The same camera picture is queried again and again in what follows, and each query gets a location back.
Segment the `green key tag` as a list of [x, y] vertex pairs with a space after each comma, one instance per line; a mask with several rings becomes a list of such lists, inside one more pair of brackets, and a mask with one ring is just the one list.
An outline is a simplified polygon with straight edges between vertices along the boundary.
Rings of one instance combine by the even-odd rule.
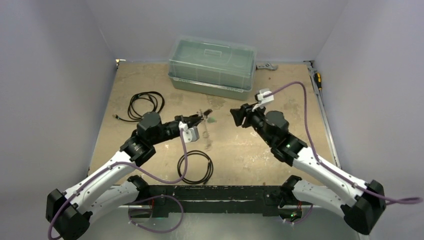
[[215, 118], [213, 118], [213, 117], [210, 117], [210, 118], [207, 119], [207, 122], [208, 123], [216, 123], [217, 120]]

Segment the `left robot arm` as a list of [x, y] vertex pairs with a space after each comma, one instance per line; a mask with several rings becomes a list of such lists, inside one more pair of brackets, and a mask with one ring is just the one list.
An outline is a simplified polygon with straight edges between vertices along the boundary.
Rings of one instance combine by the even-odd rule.
[[162, 122], [158, 112], [150, 111], [141, 116], [136, 129], [119, 150], [99, 169], [64, 191], [55, 189], [47, 196], [46, 219], [49, 222], [47, 237], [57, 240], [77, 240], [89, 228], [96, 217], [121, 205], [146, 203], [149, 191], [136, 178], [114, 188], [113, 185], [134, 170], [141, 170], [155, 153], [155, 145], [180, 139], [184, 157], [188, 157], [187, 143], [199, 139], [198, 125], [212, 113], [208, 109], [190, 116], [175, 116]]

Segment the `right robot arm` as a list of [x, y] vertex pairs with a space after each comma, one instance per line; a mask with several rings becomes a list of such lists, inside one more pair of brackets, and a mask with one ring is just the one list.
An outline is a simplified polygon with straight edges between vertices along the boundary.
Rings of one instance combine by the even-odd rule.
[[386, 210], [384, 187], [376, 180], [367, 182], [320, 158], [306, 142], [289, 132], [289, 122], [281, 111], [254, 109], [252, 104], [230, 109], [237, 127], [253, 128], [282, 163], [318, 180], [286, 181], [280, 196], [288, 204], [296, 200], [318, 205], [341, 216], [346, 224], [362, 235], [369, 235]]

